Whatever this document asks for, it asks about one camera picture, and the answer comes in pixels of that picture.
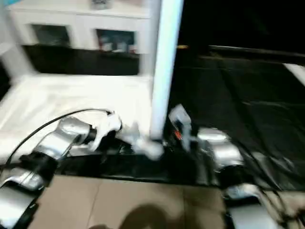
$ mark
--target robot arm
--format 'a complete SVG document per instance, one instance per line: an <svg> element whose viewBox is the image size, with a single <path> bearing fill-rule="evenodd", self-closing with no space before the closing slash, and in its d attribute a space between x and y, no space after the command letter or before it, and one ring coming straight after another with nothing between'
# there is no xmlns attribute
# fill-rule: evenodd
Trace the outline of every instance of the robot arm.
<svg viewBox="0 0 305 229"><path fill-rule="evenodd" d="M38 208L37 198L51 182L58 163L72 146L89 144L95 150L101 139L111 131L119 131L122 122L111 114L102 129L74 117L60 120L57 128L47 134L29 155L20 157L20 167L0 185L0 229L26 228Z"/></svg>

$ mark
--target beige floor tile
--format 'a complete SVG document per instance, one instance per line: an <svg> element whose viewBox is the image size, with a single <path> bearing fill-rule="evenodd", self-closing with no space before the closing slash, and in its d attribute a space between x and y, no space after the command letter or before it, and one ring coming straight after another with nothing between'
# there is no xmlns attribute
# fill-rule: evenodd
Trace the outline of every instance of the beige floor tile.
<svg viewBox="0 0 305 229"><path fill-rule="evenodd" d="M214 188L183 187L186 229L223 229L224 204Z"/></svg>
<svg viewBox="0 0 305 229"><path fill-rule="evenodd" d="M56 176L40 200L29 229L85 229L100 179Z"/></svg>
<svg viewBox="0 0 305 229"><path fill-rule="evenodd" d="M181 186L103 180L88 227L183 229L183 213Z"/></svg>

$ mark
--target cable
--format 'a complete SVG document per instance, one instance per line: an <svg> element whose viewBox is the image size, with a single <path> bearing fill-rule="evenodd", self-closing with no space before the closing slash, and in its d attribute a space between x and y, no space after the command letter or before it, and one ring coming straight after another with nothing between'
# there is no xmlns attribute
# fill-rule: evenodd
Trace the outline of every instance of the cable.
<svg viewBox="0 0 305 229"><path fill-rule="evenodd" d="M38 127L36 130L34 130L32 133L30 133L26 138L24 138L18 145L17 147L13 150L13 152L10 154L9 158L7 159L6 163L1 167L1 170L0 170L0 179L2 177L2 174L3 174L3 171L7 168L8 165L10 165L12 159L13 159L13 156L17 153L17 150L26 142L28 141L32 136L34 136L36 133L38 133L40 130L42 130L43 128L45 128L46 126L64 118L64 117L67 117L67 116L70 116L70 115L73 115L73 114L76 114L76 113L80 113L80 112L84 112L84 111L101 111L101 112L104 112L106 113L107 115L111 114L112 111L110 110L107 110L107 109L98 109L98 108L86 108L86 109L81 109L81 110L76 110L76 111L72 111L72 112L69 112L69 113L66 113L66 114L63 114L57 118L54 118L50 121L48 121L47 123L41 125L40 127Z"/></svg>
<svg viewBox="0 0 305 229"><path fill-rule="evenodd" d="M260 170L262 179L270 187L272 187L274 189L282 190L281 187L271 177L269 177L267 175L265 170L260 165L260 162L255 158L255 156L251 153L251 151L243 143L241 143L239 140L234 139L234 138L232 138L232 143L235 144L240 149L241 154L243 154L244 156L246 155L246 156L251 157L251 159L255 162L257 168ZM251 169L252 169L252 172L254 172L254 175L257 176L257 173L256 173L257 171L255 171L256 169L254 169L253 167Z"/></svg>

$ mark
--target black surface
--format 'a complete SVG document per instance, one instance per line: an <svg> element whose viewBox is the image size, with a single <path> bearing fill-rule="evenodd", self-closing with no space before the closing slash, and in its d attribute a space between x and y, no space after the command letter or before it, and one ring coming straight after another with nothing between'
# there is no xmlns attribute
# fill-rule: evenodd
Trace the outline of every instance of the black surface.
<svg viewBox="0 0 305 229"><path fill-rule="evenodd" d="M43 45L23 46L40 73L75 75L137 75L139 56Z"/></svg>
<svg viewBox="0 0 305 229"><path fill-rule="evenodd" d="M185 0L179 43L198 54L210 45L305 54L302 10L298 1Z"/></svg>
<svg viewBox="0 0 305 229"><path fill-rule="evenodd" d="M10 77L0 60L0 100L10 88Z"/></svg>

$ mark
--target white shelf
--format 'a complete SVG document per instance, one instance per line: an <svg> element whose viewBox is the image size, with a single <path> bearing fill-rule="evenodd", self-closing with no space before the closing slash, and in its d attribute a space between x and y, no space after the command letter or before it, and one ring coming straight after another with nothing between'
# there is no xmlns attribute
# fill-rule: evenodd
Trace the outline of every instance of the white shelf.
<svg viewBox="0 0 305 229"><path fill-rule="evenodd" d="M93 10L91 0L21 0L10 10L47 11L79 15L150 18L146 0L112 0L111 9Z"/></svg>

